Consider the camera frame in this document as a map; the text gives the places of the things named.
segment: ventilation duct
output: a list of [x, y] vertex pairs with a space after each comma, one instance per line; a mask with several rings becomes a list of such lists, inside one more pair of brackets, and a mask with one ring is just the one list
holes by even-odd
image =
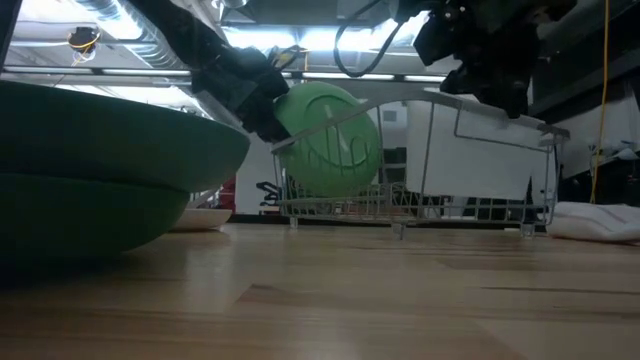
[[153, 42], [126, 48], [156, 69], [184, 68], [164, 36], [138, 10], [118, 0], [74, 0], [111, 36], [120, 40]]

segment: wooden countertop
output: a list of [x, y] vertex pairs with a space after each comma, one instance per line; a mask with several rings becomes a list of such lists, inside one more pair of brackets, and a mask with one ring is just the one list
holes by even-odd
[[640, 248], [227, 225], [5, 273], [0, 359], [637, 359]]

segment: green plate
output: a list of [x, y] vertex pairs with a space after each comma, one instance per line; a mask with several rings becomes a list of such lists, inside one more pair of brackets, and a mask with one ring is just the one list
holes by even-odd
[[0, 172], [219, 187], [249, 139], [216, 121], [157, 106], [0, 81]]
[[109, 256], [167, 232], [185, 192], [22, 174], [0, 174], [0, 258]]
[[[296, 85], [278, 99], [276, 116], [297, 134], [359, 104], [343, 89], [315, 81]], [[315, 195], [357, 194], [380, 167], [378, 129], [365, 113], [299, 140], [279, 157], [288, 174]]]

